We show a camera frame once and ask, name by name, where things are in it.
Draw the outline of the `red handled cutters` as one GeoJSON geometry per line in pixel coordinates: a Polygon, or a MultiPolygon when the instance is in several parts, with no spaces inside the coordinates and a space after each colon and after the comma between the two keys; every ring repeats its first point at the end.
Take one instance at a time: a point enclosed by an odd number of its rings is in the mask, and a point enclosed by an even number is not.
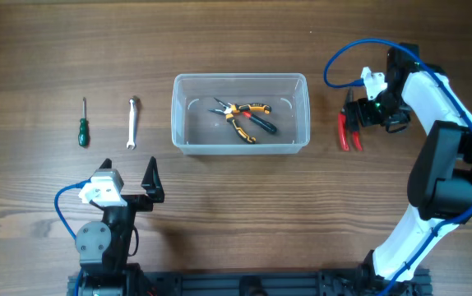
{"type": "MultiPolygon", "coordinates": [[[[345,101],[347,99],[354,100],[354,91],[352,88],[348,89],[348,92],[345,97],[345,101]]],[[[338,135],[339,135],[339,140],[340,140],[340,147],[343,151],[350,151],[349,144],[346,139],[346,133],[349,132],[348,129],[345,127],[345,115],[344,115],[344,105],[339,112],[338,115],[338,135]]],[[[355,148],[358,151],[363,151],[363,147],[360,141],[360,135],[359,131],[358,132],[349,132],[351,134],[353,143],[355,148]]]]}

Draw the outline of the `red black awl screwdriver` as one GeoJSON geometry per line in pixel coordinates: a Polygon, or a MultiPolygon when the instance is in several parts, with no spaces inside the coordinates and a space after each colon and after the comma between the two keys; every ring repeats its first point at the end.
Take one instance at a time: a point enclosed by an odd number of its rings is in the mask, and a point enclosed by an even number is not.
{"type": "Polygon", "coordinates": [[[246,118],[248,118],[251,122],[255,123],[260,128],[264,129],[266,132],[269,132],[270,134],[275,134],[277,132],[277,127],[274,124],[266,121],[265,119],[262,119],[258,117],[257,115],[248,111],[245,111],[243,115],[246,118]]]}

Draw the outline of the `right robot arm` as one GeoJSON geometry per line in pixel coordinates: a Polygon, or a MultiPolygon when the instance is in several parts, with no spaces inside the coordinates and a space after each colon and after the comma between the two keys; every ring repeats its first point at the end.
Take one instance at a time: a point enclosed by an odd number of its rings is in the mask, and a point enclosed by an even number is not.
{"type": "Polygon", "coordinates": [[[447,74],[423,62],[415,44],[388,42],[386,72],[368,67],[348,89],[362,86],[366,97],[346,98],[339,134],[380,125],[405,130],[416,115],[427,137],[407,185],[408,206],[388,239],[370,251],[350,279],[359,295],[424,295],[416,271],[451,231],[472,218],[472,114],[449,86],[447,74]]]}

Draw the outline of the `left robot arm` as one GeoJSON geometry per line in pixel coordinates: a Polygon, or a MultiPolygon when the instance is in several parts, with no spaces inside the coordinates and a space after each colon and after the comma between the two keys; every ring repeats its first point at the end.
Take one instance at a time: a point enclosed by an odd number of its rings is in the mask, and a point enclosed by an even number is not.
{"type": "Polygon", "coordinates": [[[77,185],[84,203],[102,211],[102,219],[84,224],[75,235],[80,271],[68,281],[68,296],[156,295],[156,287],[137,263],[129,263],[131,242],[139,244],[135,218],[164,201],[156,159],[150,158],[142,194],[122,194],[124,182],[106,159],[89,180],[77,185]]]}

